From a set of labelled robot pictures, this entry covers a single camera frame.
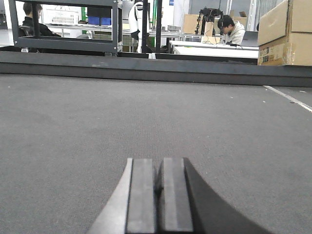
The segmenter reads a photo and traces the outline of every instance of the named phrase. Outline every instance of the metal frame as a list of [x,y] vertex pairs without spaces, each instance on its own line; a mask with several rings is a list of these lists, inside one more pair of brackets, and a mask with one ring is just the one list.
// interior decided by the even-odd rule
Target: metal frame
[[215,84],[312,87],[312,67],[0,51],[0,73]]
[[39,19],[36,11],[33,11],[34,32],[33,37],[19,36],[19,22],[16,10],[16,0],[9,0],[12,32],[14,45],[17,47],[32,47],[46,49],[85,50],[96,52],[117,53],[122,49],[122,3],[118,0],[23,0],[32,4],[68,5],[68,6],[92,6],[112,7],[112,40],[73,39],[58,37],[42,37],[39,34]]

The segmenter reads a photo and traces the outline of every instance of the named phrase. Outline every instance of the white table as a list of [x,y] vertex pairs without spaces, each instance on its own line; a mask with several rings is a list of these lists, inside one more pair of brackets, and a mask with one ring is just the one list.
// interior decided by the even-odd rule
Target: white table
[[174,49],[177,55],[197,55],[211,57],[229,57],[229,58],[245,58],[257,59],[258,51],[255,50],[235,50],[235,49],[214,49],[214,48],[196,48],[178,46]]
[[248,46],[230,46],[225,44],[211,44],[211,43],[201,43],[193,41],[178,41],[171,40],[169,41],[169,47],[173,52],[175,47],[184,46],[184,47],[196,47],[196,48],[212,48],[212,49],[227,49],[227,50],[255,50],[258,51],[259,47],[248,47]]

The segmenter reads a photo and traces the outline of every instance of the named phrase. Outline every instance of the man wearing headphones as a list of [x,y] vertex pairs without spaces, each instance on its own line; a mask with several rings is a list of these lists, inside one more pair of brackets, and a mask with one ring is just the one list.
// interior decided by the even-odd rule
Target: man wearing headphones
[[245,27],[240,22],[234,23],[229,15],[223,16],[221,31],[224,34],[222,41],[226,44],[240,45],[245,35]]

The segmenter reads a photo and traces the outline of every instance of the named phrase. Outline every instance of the black metal beam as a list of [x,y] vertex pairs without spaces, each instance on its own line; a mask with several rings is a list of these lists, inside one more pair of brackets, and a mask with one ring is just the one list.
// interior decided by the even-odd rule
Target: black metal beam
[[156,53],[160,53],[160,43],[161,43],[161,9],[162,9],[162,0],[157,0]]
[[0,71],[64,77],[312,87],[312,67],[0,51]]
[[147,42],[147,11],[148,11],[148,1],[143,0],[143,22],[142,22],[142,53],[147,53],[147,47],[146,47],[146,42]]

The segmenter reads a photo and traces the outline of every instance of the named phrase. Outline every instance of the gray carpet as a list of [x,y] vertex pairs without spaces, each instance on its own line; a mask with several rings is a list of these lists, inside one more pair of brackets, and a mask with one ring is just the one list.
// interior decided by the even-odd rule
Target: gray carpet
[[186,156],[248,218],[311,234],[311,149],[312,114],[262,86],[0,75],[0,233],[86,233],[127,157]]

